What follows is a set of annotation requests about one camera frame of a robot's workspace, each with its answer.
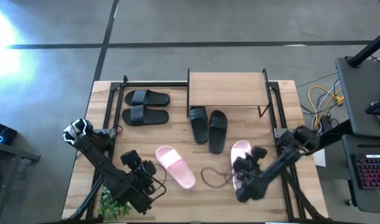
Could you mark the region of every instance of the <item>black slide sandal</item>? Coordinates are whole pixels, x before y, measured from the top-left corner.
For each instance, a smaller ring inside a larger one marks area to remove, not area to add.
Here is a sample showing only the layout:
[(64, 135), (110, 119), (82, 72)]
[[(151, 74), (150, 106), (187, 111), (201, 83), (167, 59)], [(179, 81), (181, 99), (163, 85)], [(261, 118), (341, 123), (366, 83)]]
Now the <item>black slide sandal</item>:
[(204, 106), (193, 106), (190, 109), (190, 121), (192, 133), (197, 144), (204, 144), (208, 141), (208, 115)]
[(210, 115), (209, 151), (220, 154), (225, 149), (227, 134), (227, 117), (221, 111), (214, 111)]
[(124, 110), (122, 119), (130, 126), (165, 124), (169, 120), (169, 114), (166, 110), (150, 110), (144, 105), (139, 105)]
[(151, 90), (134, 90), (126, 94), (125, 102), (131, 106), (167, 106), (170, 103), (170, 96)]

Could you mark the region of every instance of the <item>white label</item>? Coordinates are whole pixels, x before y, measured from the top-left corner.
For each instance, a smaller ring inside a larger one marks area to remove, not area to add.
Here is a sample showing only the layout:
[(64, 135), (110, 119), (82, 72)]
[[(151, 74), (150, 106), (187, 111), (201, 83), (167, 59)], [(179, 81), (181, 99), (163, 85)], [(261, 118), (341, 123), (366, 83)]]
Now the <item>white label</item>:
[(367, 158), (380, 158), (380, 155), (366, 155)]

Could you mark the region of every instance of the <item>concrete floor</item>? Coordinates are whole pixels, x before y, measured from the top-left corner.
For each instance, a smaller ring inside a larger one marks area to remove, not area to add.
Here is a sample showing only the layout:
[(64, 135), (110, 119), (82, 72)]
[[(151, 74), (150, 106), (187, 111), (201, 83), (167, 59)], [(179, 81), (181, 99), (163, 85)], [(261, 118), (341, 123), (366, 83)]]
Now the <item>concrete floor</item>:
[[(113, 0), (0, 0), (3, 44), (100, 44)], [(121, 1), (111, 35), (119, 42), (371, 40), (380, 34), (377, 0), (130, 0)], [(251, 72), (267, 68), (270, 79), (297, 85), (335, 72), (335, 58), (363, 46), (210, 47), (109, 49), (100, 80), (184, 80), (186, 69)], [(0, 123), (16, 129), (16, 144), (41, 154), (17, 178), (1, 223), (59, 220), (75, 150), (62, 129), (85, 115), (100, 49), (4, 50), (0, 47)], [(312, 85), (330, 88), (337, 75), (298, 88), (310, 108)], [(320, 93), (314, 93), (316, 100)], [(331, 110), (347, 119), (345, 106)], [(307, 124), (310, 118), (305, 116)], [(346, 182), (321, 179), (329, 216), (348, 222), (380, 223), (343, 201)]]

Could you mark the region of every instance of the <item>keyboard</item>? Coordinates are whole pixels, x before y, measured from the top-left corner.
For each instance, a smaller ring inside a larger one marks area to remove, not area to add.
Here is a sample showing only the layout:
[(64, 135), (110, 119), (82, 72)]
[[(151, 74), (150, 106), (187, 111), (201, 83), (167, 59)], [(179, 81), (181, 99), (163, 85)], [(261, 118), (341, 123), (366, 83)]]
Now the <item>keyboard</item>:
[(380, 155), (352, 155), (360, 189), (380, 190)]

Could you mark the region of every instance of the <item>wooden shelf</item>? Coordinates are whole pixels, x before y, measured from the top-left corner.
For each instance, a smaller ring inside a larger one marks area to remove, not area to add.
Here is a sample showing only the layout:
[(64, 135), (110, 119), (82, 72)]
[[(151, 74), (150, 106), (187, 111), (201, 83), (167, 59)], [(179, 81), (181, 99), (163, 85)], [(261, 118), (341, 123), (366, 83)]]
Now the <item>wooden shelf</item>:
[(189, 106), (267, 106), (261, 72), (190, 72)]

